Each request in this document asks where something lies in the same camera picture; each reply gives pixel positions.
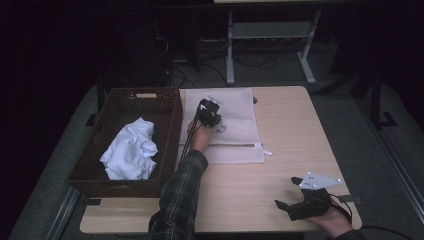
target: person's hand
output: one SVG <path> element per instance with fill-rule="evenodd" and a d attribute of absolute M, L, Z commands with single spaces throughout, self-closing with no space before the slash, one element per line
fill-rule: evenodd
<path fill-rule="evenodd" d="M 193 121 L 188 124 L 187 133 L 190 132 L 190 129 L 192 128 L 193 124 Z M 202 125 L 200 121 L 197 121 L 195 130 L 196 131 L 193 137 L 191 138 L 190 149 L 195 149 L 200 151 L 201 153 L 205 153 L 213 134 L 213 128 L 206 127 Z"/>
<path fill-rule="evenodd" d="M 333 199 L 331 200 L 334 205 L 338 205 Z M 352 225 L 346 217 L 334 207 L 330 207 L 323 216 L 310 217 L 305 220 L 320 226 L 331 238 L 336 238 L 343 233 L 353 230 Z"/>

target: wooden table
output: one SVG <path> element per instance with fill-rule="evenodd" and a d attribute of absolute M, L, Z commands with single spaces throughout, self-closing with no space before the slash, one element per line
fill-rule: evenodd
<path fill-rule="evenodd" d="M 183 102 L 185 91 L 181 90 Z M 308 171 L 343 176 L 321 123 L 303 87 L 253 88 L 260 137 L 272 151 L 263 164 L 209 165 L 200 187 L 196 232 L 287 232 L 317 227 L 303 220 L 291 221 L 274 200 L 289 205 L 301 202 L 291 177 Z M 348 195 L 345 184 L 327 188 Z M 81 221 L 84 233 L 146 233 L 149 219 L 158 211 L 159 199 L 107 198 L 87 206 Z M 353 203 L 353 226 L 361 219 Z"/>

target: floor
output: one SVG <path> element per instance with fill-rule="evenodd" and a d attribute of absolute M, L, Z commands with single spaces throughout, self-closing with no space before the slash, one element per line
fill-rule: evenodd
<path fill-rule="evenodd" d="M 315 42 L 308 57 L 317 83 L 306 83 L 298 63 L 299 43 L 281 43 L 274 53 L 240 50 L 235 61 L 234 87 L 304 86 L 310 93 L 339 79 L 329 74 L 337 42 Z M 174 63 L 169 86 L 180 88 L 225 88 L 225 58 L 202 60 L 197 72 L 191 65 Z M 370 93 L 364 99 L 350 95 L 355 80 L 327 95 L 311 100 L 333 149 L 364 226 L 377 226 L 421 239 L 424 218 L 414 197 L 407 191 L 409 176 L 419 193 L 424 193 L 424 133 L 404 109 L 397 93 L 382 86 L 381 112 L 389 112 L 397 126 L 377 130 L 369 118 Z M 139 239 L 142 236 L 89 235 L 79 230 L 87 199 L 69 188 L 65 179 L 78 159 L 90 132 L 86 122 L 97 112 L 96 86 L 86 93 L 58 142 L 37 186 L 27 202 L 10 239 Z M 369 239 L 403 239 L 393 233 L 363 229 Z M 251 239 L 295 239 L 281 234 L 259 234 Z M 221 235 L 219 239 L 248 239 L 249 236 Z M 325 239 L 322 232 L 309 232 L 304 239 Z"/>

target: shelf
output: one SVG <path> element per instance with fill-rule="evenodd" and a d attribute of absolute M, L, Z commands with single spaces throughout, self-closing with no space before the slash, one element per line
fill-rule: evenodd
<path fill-rule="evenodd" d="M 253 22 L 234 23 L 233 39 L 304 38 L 311 22 Z"/>

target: dark background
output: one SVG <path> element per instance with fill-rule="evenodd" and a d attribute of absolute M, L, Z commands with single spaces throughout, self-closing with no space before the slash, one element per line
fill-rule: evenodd
<path fill-rule="evenodd" d="M 158 15 L 91 11 L 108 8 L 109 3 L 0 1 L 1 238 L 9 235 L 73 112 L 99 78 L 109 80 L 110 87 L 167 83 L 163 69 L 168 63 L 155 54 L 151 32 L 151 21 Z M 348 73 L 371 57 L 378 59 L 384 81 L 400 94 L 406 109 L 424 128 L 422 12 L 423 3 L 418 0 L 384 8 L 327 9 L 316 38 L 341 42 L 334 72 Z M 211 19 L 224 19 L 214 28 L 204 20 L 208 19 L 206 14 L 199 19 L 194 14 L 181 14 L 179 22 L 173 22 L 169 14 L 160 15 L 159 29 L 173 39 L 174 55 L 180 51 L 193 56 L 196 52 L 190 45 L 181 45 L 180 33 L 189 23 L 199 34 L 225 37 L 225 14 L 209 14 Z M 140 36 L 144 47 L 137 44 L 134 31 L 145 33 Z M 182 36 L 193 39 L 196 34 L 189 31 Z M 107 46 L 109 54 L 101 46 Z M 145 55 L 132 54 L 129 49 L 134 48 Z M 127 62 L 111 59 L 111 55 Z M 143 60 L 150 55 L 150 61 Z M 132 66 L 139 61 L 148 63 Z M 131 71 L 144 79 L 134 78 Z"/>

